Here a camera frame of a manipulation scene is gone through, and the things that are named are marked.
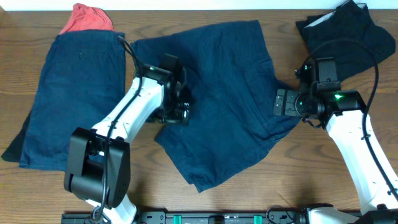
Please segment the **green indicator light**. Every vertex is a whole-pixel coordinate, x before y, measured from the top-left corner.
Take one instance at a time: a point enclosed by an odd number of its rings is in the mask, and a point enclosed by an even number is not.
[[[343,96],[339,95],[339,94],[335,94],[335,98],[336,100],[339,100],[340,98],[342,98]]]

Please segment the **folded blue cloth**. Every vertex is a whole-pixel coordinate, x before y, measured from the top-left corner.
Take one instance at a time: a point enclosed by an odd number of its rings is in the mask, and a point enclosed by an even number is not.
[[[65,170],[72,132],[90,129],[123,98],[126,58],[119,35],[84,30],[57,36],[40,75],[20,167]]]
[[[227,22],[132,43],[144,63],[179,57],[192,93],[189,126],[156,137],[189,184],[215,187],[265,158],[299,119],[274,116],[278,88],[258,21]]]

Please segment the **white background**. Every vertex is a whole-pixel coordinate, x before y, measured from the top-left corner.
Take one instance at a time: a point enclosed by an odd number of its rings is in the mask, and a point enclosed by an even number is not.
[[[370,9],[398,9],[398,0],[354,0]],[[76,3],[104,10],[334,9],[345,0],[0,0],[6,11],[72,10]]]

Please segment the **red cloth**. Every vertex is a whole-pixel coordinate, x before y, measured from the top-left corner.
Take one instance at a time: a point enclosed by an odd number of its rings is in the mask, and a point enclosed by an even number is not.
[[[61,30],[60,34],[87,29],[114,31],[111,19],[102,9],[76,3],[73,5],[72,15],[68,23]]]

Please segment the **black cable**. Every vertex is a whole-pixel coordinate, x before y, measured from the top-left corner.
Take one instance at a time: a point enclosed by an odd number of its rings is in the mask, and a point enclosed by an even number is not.
[[[288,218],[291,219],[292,222],[290,222],[290,223],[296,224],[296,221],[293,219],[292,216],[289,215],[289,213],[287,212],[287,210],[285,209],[285,207],[280,206],[280,205],[273,205],[273,206],[271,206],[270,208],[268,208],[268,210],[267,210],[267,212],[266,212],[266,218],[268,218],[268,220],[269,220],[272,224],[276,224],[276,223],[275,223],[274,221],[272,221],[272,220],[269,218],[269,212],[270,212],[273,208],[276,208],[276,207],[283,209],[283,211],[286,213],[286,215],[288,216]]]
[[[108,153],[109,153],[109,144],[110,144],[110,140],[111,140],[112,131],[115,128],[115,125],[118,122],[119,118],[127,110],[127,108],[130,106],[130,104],[139,96],[139,93],[142,88],[142,73],[141,73],[142,62],[140,62],[137,59],[137,57],[136,57],[134,51],[132,50],[131,46],[129,45],[129,43],[126,40],[124,40],[124,38],[122,38],[120,36],[119,36],[119,39],[123,40],[123,47],[124,47],[125,51],[127,51],[131,55],[133,60],[135,62],[137,62],[135,64],[137,65],[136,66],[136,70],[137,70],[136,74],[137,74],[137,77],[139,78],[139,84],[138,84],[138,89],[136,90],[136,92],[134,93],[132,98],[126,103],[126,105],[124,105],[122,110],[118,113],[118,115],[116,115],[116,117],[111,122],[111,125],[109,126],[108,133],[105,138],[105,144],[104,144],[104,148],[103,148],[103,150],[104,150],[104,167],[103,167],[103,176],[102,176],[103,194],[102,194],[102,199],[101,199],[101,206],[95,207],[93,209],[93,211],[91,212],[91,219],[96,222],[98,222],[103,215],[105,203],[107,200],[106,197],[108,196],[108,191],[109,191],[109,187],[107,187],[108,186]]]
[[[384,171],[384,169],[382,168],[382,166],[381,166],[379,160],[377,159],[376,154],[374,153],[374,150],[373,150],[372,145],[371,145],[371,143],[370,143],[368,132],[366,131],[366,118],[368,117],[369,109],[370,109],[371,104],[372,104],[372,102],[373,102],[374,95],[376,94],[377,84],[379,83],[379,66],[377,65],[377,60],[376,60],[376,57],[374,56],[373,51],[372,51],[369,47],[367,47],[366,45],[364,45],[364,44],[358,42],[357,40],[351,40],[351,39],[334,39],[334,40],[329,40],[329,41],[326,41],[326,42],[320,44],[318,47],[316,47],[316,48],[310,53],[310,55],[307,57],[307,59],[305,59],[303,65],[301,66],[300,71],[302,72],[303,67],[304,67],[304,65],[305,65],[305,62],[306,62],[308,59],[310,59],[311,57],[313,57],[313,55],[314,55],[314,53],[315,53],[316,51],[318,51],[319,49],[321,49],[322,47],[324,47],[324,46],[326,46],[326,45],[333,44],[333,43],[335,43],[335,42],[347,42],[347,43],[352,43],[352,44],[356,44],[356,45],[360,46],[360,47],[372,58],[372,61],[373,61],[373,63],[374,63],[374,73],[375,73],[375,76],[374,76],[374,85],[373,85],[373,89],[372,89],[371,95],[370,95],[370,97],[369,97],[369,99],[368,99],[368,103],[367,103],[367,105],[366,105],[366,108],[365,108],[365,111],[364,111],[363,117],[362,117],[363,139],[365,140],[366,145],[368,146],[369,152],[370,152],[371,155],[372,155],[372,158],[373,158],[374,163],[376,164],[376,166],[377,166],[377,168],[379,169],[381,175],[383,176],[383,179],[386,181],[386,184],[387,184],[388,188],[390,189],[390,191],[389,191],[389,192],[386,192],[386,193],[387,193],[387,194],[393,194],[393,196],[394,196],[394,197],[396,198],[396,200],[398,201],[398,193],[396,192],[396,190],[395,190],[393,184],[392,184],[391,181],[388,179],[388,176],[387,176],[386,172]]]

